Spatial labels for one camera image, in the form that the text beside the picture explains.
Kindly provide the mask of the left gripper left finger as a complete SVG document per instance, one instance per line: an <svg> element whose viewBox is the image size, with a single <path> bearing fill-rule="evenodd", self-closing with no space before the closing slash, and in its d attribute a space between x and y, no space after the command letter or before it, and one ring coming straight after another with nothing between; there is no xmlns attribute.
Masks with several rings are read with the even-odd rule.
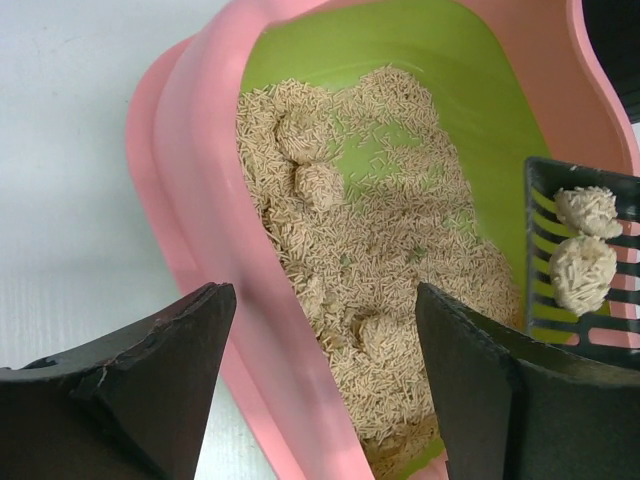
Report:
<svg viewBox="0 0 640 480"><path fill-rule="evenodd" d="M209 283L73 349L1 372L5 479L194 477L236 310Z"/></svg>

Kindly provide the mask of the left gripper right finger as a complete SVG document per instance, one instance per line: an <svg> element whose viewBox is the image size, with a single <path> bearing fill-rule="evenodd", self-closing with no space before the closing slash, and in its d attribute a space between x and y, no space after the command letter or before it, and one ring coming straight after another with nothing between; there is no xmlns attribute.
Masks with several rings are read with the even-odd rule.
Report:
<svg viewBox="0 0 640 480"><path fill-rule="evenodd" d="M638 372L535 341L429 283L415 313L449 478L638 478Z"/></svg>

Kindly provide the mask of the black litter scoop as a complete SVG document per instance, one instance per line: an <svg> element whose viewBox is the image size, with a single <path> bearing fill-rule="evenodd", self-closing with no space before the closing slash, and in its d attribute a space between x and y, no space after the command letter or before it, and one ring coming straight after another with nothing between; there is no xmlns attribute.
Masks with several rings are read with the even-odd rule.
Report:
<svg viewBox="0 0 640 480"><path fill-rule="evenodd" d="M527 218L527 333L572 353L637 370L639 368L639 179L553 159L525 161ZM554 299L549 260L574 235L556 216L560 189L606 187L616 196L623 233L607 241L618 257L604 304L581 317Z"/></svg>

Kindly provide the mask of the pink green litter box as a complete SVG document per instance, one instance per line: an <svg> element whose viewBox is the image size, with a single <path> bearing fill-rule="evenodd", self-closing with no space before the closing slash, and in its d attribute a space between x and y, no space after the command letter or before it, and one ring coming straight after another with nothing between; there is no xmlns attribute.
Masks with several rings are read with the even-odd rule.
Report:
<svg viewBox="0 0 640 480"><path fill-rule="evenodd" d="M161 55L130 103L131 175L180 289L235 287L222 375L282 479L372 472L245 187L237 98L292 77L342 85L389 63L432 93L482 230L517 277L525 158L639 170L578 1L232 1Z"/></svg>

